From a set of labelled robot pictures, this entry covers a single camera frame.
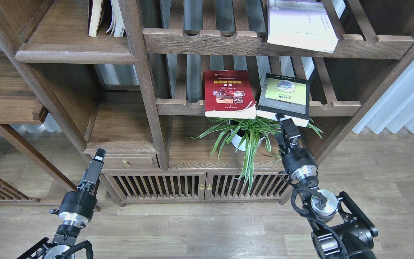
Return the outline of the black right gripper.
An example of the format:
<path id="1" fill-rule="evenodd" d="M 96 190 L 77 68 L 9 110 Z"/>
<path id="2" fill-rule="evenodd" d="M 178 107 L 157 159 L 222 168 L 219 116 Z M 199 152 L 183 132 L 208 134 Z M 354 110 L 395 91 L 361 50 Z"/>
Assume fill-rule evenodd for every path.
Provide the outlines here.
<path id="1" fill-rule="evenodd" d="M 283 167 L 292 180 L 303 180 L 317 176 L 317 164 L 307 149 L 298 145 L 301 137 L 297 126 L 292 120 L 286 120 L 284 113 L 275 114 L 276 121 L 280 122 L 282 133 L 275 134 L 279 146 L 279 154 Z"/>

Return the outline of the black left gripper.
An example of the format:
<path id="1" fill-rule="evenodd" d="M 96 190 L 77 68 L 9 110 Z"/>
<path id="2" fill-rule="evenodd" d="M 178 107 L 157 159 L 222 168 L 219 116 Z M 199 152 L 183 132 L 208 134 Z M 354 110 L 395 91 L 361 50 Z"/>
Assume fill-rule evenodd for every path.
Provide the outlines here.
<path id="1" fill-rule="evenodd" d="M 67 192 L 61 202 L 59 209 L 51 209 L 51 214 L 56 214 L 63 219 L 64 225 L 81 227 L 91 221 L 97 199 L 91 195 L 97 184 L 99 174 L 102 170 L 106 150 L 97 149 L 94 160 L 90 162 L 85 171 L 77 191 Z"/>

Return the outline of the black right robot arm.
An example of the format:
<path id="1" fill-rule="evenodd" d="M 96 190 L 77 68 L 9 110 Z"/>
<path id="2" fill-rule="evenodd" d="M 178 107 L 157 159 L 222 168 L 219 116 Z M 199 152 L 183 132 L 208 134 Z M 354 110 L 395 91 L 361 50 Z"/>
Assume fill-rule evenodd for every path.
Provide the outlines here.
<path id="1" fill-rule="evenodd" d="M 309 150 L 299 146 L 301 137 L 293 120 L 276 115 L 282 132 L 275 134 L 284 167 L 280 177 L 292 183 L 290 203 L 308 220 L 320 259 L 374 259 L 375 225 L 345 192 L 338 195 L 319 187 L 318 166 Z"/>

